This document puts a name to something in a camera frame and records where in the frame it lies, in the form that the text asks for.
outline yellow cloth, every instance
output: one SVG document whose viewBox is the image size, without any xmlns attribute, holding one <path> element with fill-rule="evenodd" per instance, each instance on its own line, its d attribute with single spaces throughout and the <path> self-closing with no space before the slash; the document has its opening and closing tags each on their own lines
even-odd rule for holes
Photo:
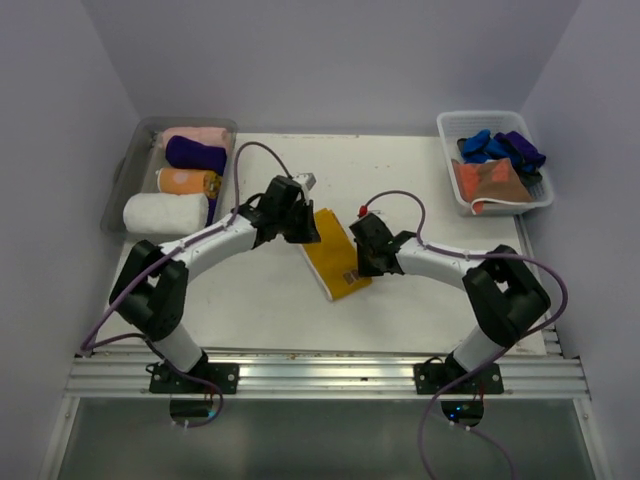
<svg viewBox="0 0 640 480">
<path fill-rule="evenodd" d="M 371 278 L 358 275 L 356 249 L 333 211 L 325 208 L 316 212 L 314 218 L 322 240 L 302 248 L 327 298 L 338 300 L 371 285 Z"/>
</svg>

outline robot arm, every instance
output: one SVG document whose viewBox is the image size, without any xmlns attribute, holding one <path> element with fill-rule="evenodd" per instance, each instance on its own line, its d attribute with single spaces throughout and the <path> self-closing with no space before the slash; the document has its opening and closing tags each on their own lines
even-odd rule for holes
<svg viewBox="0 0 640 480">
<path fill-rule="evenodd" d="M 467 293 L 478 326 L 448 355 L 448 378 L 440 382 L 455 380 L 493 354 L 511 348 L 551 305 L 549 296 L 522 261 L 467 259 L 488 253 L 516 253 L 510 247 L 501 245 L 493 252 L 440 248 L 462 254 L 458 259 L 425 249 L 415 233 L 403 231 L 394 236 L 373 213 L 359 218 L 350 229 L 357 243 L 360 275 L 421 275 Z"/>
<path fill-rule="evenodd" d="M 226 258 L 257 248 L 278 234 L 289 243 L 319 242 L 313 201 L 309 199 L 314 184 L 312 174 L 277 176 L 264 194 L 252 198 L 259 198 L 255 207 L 250 200 L 220 222 L 174 242 L 137 243 L 109 301 L 113 302 L 149 265 L 180 247 L 177 255 L 152 274 L 157 277 L 155 284 L 149 278 L 143 280 L 125 297 L 117 312 L 179 371 L 210 378 L 207 355 L 181 324 L 188 283 Z"/>
</svg>

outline wire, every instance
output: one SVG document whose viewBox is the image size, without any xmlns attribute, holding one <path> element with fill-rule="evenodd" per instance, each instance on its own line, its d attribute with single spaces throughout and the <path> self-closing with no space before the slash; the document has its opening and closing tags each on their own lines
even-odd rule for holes
<svg viewBox="0 0 640 480">
<path fill-rule="evenodd" d="M 247 198 L 244 203 L 248 203 L 249 205 L 251 205 L 257 199 L 262 198 L 262 197 L 264 197 L 264 193 L 254 193 L 249 198 Z"/>
<path fill-rule="evenodd" d="M 145 343 L 147 344 L 147 346 L 151 349 L 151 351 L 153 353 L 155 353 L 157 356 L 159 356 L 162 360 L 164 360 L 165 364 L 171 370 L 173 370 L 173 372 L 175 372 L 177 375 L 180 375 L 182 378 L 184 378 L 186 380 L 189 380 L 191 382 L 199 383 L 201 385 L 205 385 L 206 387 L 209 387 L 212 392 L 216 393 L 220 397 L 220 406 L 215 411 L 215 413 L 213 413 L 213 415 L 211 415 L 207 420 L 205 420 L 203 422 L 189 423 L 189 424 L 187 424 L 185 422 L 184 426 L 186 428 L 202 427 L 202 426 L 208 425 L 213 420 L 218 418 L 218 415 L 220 414 L 220 411 L 222 410 L 222 406 L 224 405 L 224 397 L 222 395 L 222 391 L 220 390 L 220 388 L 217 385 L 215 385 L 212 382 L 209 382 L 207 380 L 203 380 L 201 378 L 193 377 L 191 375 L 188 375 L 188 374 L 178 370 L 178 368 L 176 368 L 171 362 L 169 362 L 166 358 L 164 358 L 164 356 L 160 352 L 158 352 L 158 350 L 156 350 L 153 347 L 153 345 L 151 344 L 149 339 L 145 335 L 143 335 L 141 333 L 126 333 L 126 334 L 122 334 L 122 335 L 116 335 L 115 337 L 107 338 L 107 339 L 101 340 L 99 342 L 96 342 L 94 339 L 96 338 L 96 336 L 97 336 L 98 332 L 100 331 L 100 329 L 102 328 L 102 326 L 109 319 L 111 314 L 113 314 L 113 312 L 115 312 L 118 309 L 118 307 L 122 304 L 122 302 L 127 297 L 127 295 L 129 295 L 143 280 L 146 280 L 147 277 L 150 274 L 155 272 L 158 268 L 160 268 L 162 265 L 167 263 L 169 260 L 171 260 L 173 257 L 175 257 L 178 253 L 182 252 L 187 247 L 189 247 L 189 246 L 193 245 L 194 243 L 197 243 L 197 242 L 199 242 L 201 240 L 204 240 L 205 238 L 208 238 L 208 237 L 210 237 L 212 235 L 215 235 L 216 233 L 219 233 L 219 232 L 227 229 L 228 227 L 230 227 L 233 224 L 233 222 L 236 220 L 236 218 L 238 216 L 238 211 L 240 210 L 240 180 L 238 178 L 238 160 L 240 159 L 240 154 L 242 153 L 242 151 L 245 148 L 247 148 L 247 147 L 249 147 L 251 145 L 254 145 L 256 147 L 260 147 L 260 148 L 266 150 L 267 152 L 269 152 L 273 156 L 273 158 L 275 158 L 275 160 L 280 164 L 280 166 L 284 170 L 284 172 L 287 175 L 287 177 L 291 178 L 291 174 L 289 173 L 289 170 L 287 169 L 286 165 L 284 164 L 284 162 L 282 161 L 280 156 L 276 152 L 274 152 L 270 147 L 268 147 L 264 143 L 255 142 L 255 141 L 246 142 L 246 143 L 242 144 L 240 146 L 240 148 L 238 148 L 238 150 L 236 151 L 235 157 L 233 159 L 234 207 L 233 207 L 233 210 L 232 210 L 232 213 L 231 213 L 231 217 L 229 218 L 229 221 L 225 225 L 220 225 L 220 226 L 218 226 L 218 227 L 216 227 L 216 228 L 214 228 L 212 230 L 206 230 L 206 231 L 202 232 L 200 235 L 196 235 L 195 237 L 190 238 L 189 240 L 185 241 L 182 246 L 174 248 L 169 253 L 165 254 L 162 258 L 158 259 L 157 261 L 155 261 L 154 263 L 149 265 L 147 268 L 145 268 L 142 272 L 140 272 L 140 274 L 138 276 L 136 276 L 131 281 L 131 283 L 129 283 L 129 285 L 127 285 L 122 290 L 122 292 L 120 292 L 120 294 L 114 299 L 114 301 L 109 305 L 109 307 L 102 314 L 102 317 L 100 318 L 100 320 L 98 320 L 98 322 L 96 322 L 96 324 L 91 328 L 91 330 L 89 331 L 89 333 L 87 334 L 85 339 L 80 344 L 80 350 L 82 352 L 86 353 L 86 352 L 90 352 L 91 350 L 94 350 L 95 348 L 103 347 L 105 345 L 109 345 L 111 343 L 114 343 L 114 342 L 117 342 L 117 341 L 120 341 L 120 340 L 124 340 L 124 339 L 127 339 L 127 338 L 140 338 L 140 339 L 144 340 Z"/>
<path fill-rule="evenodd" d="M 537 267 L 539 267 L 542 270 L 546 271 L 549 275 L 551 275 L 551 277 L 553 277 L 553 279 L 557 282 L 558 286 L 560 287 L 560 291 L 561 291 L 561 295 L 562 295 L 562 300 L 560 302 L 560 306 L 558 307 L 558 310 L 553 315 L 551 315 L 547 320 L 545 320 L 544 322 L 540 323 L 540 325 L 538 325 L 537 327 L 532 327 L 531 329 L 527 330 L 527 332 L 524 334 L 524 336 L 522 338 L 526 338 L 529 335 L 533 335 L 534 333 L 539 332 L 543 328 L 546 328 L 547 326 L 551 325 L 556 320 L 558 320 L 558 318 L 560 318 L 560 316 L 567 309 L 567 304 L 569 302 L 569 291 L 567 289 L 567 285 L 565 284 L 564 280 L 562 280 L 560 275 L 555 270 L 553 270 L 551 267 L 545 265 L 544 263 L 539 262 L 538 260 L 535 260 L 533 258 L 524 256 L 524 255 L 518 255 L 518 254 L 515 254 L 515 253 L 483 253 L 483 254 L 469 254 L 469 255 L 467 255 L 465 253 L 454 252 L 454 251 L 447 250 L 447 249 L 444 249 L 444 248 L 441 248 L 441 247 L 436 247 L 436 246 L 431 245 L 429 243 L 425 243 L 422 240 L 421 231 L 422 231 L 422 227 L 424 226 L 424 223 L 426 221 L 427 210 L 426 210 L 422 200 L 420 200 L 420 198 L 418 198 L 413 193 L 407 192 L 405 190 L 387 190 L 385 192 L 381 192 L 381 193 L 375 195 L 374 197 L 372 197 L 367 203 L 364 204 L 364 206 L 368 207 L 374 200 L 376 200 L 376 199 L 378 199 L 380 197 L 383 197 L 383 196 L 386 196 L 386 195 L 392 195 L 392 194 L 398 194 L 398 195 L 404 195 L 404 196 L 410 197 L 410 198 L 412 198 L 413 200 L 415 200 L 418 203 L 418 206 L 420 207 L 421 215 L 420 215 L 420 221 L 418 222 L 418 228 L 416 230 L 416 240 L 426 250 L 430 250 L 430 251 L 432 251 L 434 253 L 438 253 L 440 255 L 446 255 L 446 256 L 449 256 L 449 257 L 454 257 L 454 258 L 463 259 L 463 260 L 486 260 L 486 259 L 491 259 L 491 258 L 504 259 L 504 260 L 520 260 L 520 261 L 523 261 L 523 262 L 527 262 L 527 263 L 531 263 L 533 265 L 536 265 Z M 459 384 L 465 382 L 469 378 L 474 377 L 475 375 L 477 375 L 479 372 L 481 372 L 482 370 L 487 368 L 489 365 L 493 364 L 496 360 L 498 360 L 505 353 L 507 353 L 508 350 L 509 349 L 507 349 L 507 348 L 501 349 L 499 352 L 497 352 L 494 355 L 492 355 L 489 358 L 487 358 L 483 363 L 481 363 L 475 369 L 473 369 L 470 372 L 464 374 L 463 376 L 455 379 L 454 381 L 452 381 L 448 385 L 445 385 L 444 387 L 442 387 L 440 390 L 438 390 L 433 395 L 433 397 L 431 397 L 431 400 L 429 401 L 429 403 L 427 404 L 427 407 L 425 408 L 424 412 L 422 413 L 422 417 L 420 418 L 420 423 L 419 423 L 419 426 L 418 426 L 418 450 L 420 452 L 420 459 L 422 461 L 422 465 L 424 466 L 424 469 L 427 471 L 427 473 L 429 474 L 429 476 L 433 480 L 437 480 L 437 476 L 436 476 L 435 472 L 433 471 L 433 468 L 432 468 L 431 464 L 429 463 L 429 459 L 427 458 L 427 454 L 426 454 L 426 452 L 424 450 L 424 427 L 425 427 L 425 423 L 427 421 L 427 418 L 429 416 L 429 413 L 431 412 L 431 410 L 433 409 L 433 407 L 436 404 L 436 401 L 438 400 L 438 398 L 441 395 L 443 395 L 444 393 L 448 392 L 452 388 L 455 388 Z M 460 428 L 463 428 L 463 429 L 466 430 L 466 428 L 464 426 L 460 426 L 460 425 L 458 425 L 458 426 Z M 484 438 L 486 441 L 488 441 L 493 446 L 495 446 L 498 450 L 500 450 L 500 452 L 502 452 L 502 454 L 506 458 L 507 462 L 509 463 L 509 470 L 511 472 L 511 478 L 512 479 L 517 479 L 518 478 L 518 472 L 516 471 L 515 465 L 514 465 L 512 459 L 511 459 L 510 455 L 508 454 L 506 449 L 504 447 L 502 447 L 502 445 L 500 445 L 497 441 L 495 441 L 494 439 L 489 437 L 487 434 L 482 433 L 482 432 L 480 432 L 479 430 L 477 430 L 475 428 L 474 429 L 470 429 L 468 431 L 470 431 L 471 433 L 473 433 L 473 434 L 475 434 L 475 435 L 477 435 L 477 436 L 479 436 L 481 438 Z"/>
<path fill-rule="evenodd" d="M 480 382 L 480 402 L 484 408 L 484 383 Z"/>
</svg>

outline lavender wall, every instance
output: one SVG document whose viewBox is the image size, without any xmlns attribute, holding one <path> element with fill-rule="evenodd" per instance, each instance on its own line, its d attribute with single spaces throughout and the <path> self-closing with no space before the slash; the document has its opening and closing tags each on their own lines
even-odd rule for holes
<svg viewBox="0 0 640 480">
<path fill-rule="evenodd" d="M 523 108 L 557 192 L 527 219 L 535 252 L 569 282 L 560 338 L 621 479 L 640 478 L 639 18 L 637 0 L 583 0 Z"/>
<path fill-rule="evenodd" d="M 141 116 L 435 133 L 441 111 L 519 110 L 579 0 L 83 3 Z"/>
<path fill-rule="evenodd" d="M 117 252 L 98 222 L 137 115 L 82 5 L 0 5 L 0 477 L 37 476 Z"/>
</svg>

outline orange cloth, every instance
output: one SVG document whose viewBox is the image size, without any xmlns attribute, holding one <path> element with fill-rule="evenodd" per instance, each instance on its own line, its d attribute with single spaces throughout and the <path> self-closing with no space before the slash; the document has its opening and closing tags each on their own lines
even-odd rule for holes
<svg viewBox="0 0 640 480">
<path fill-rule="evenodd" d="M 204 193 L 208 198 L 216 198 L 222 185 L 220 175 L 210 170 L 183 170 L 167 167 L 158 170 L 157 175 L 158 190 L 174 195 Z"/>
<path fill-rule="evenodd" d="M 533 202 L 508 158 L 464 165 L 455 160 L 451 161 L 460 195 L 465 202 L 471 204 L 476 214 L 482 213 L 485 202 L 506 205 Z"/>
</svg>

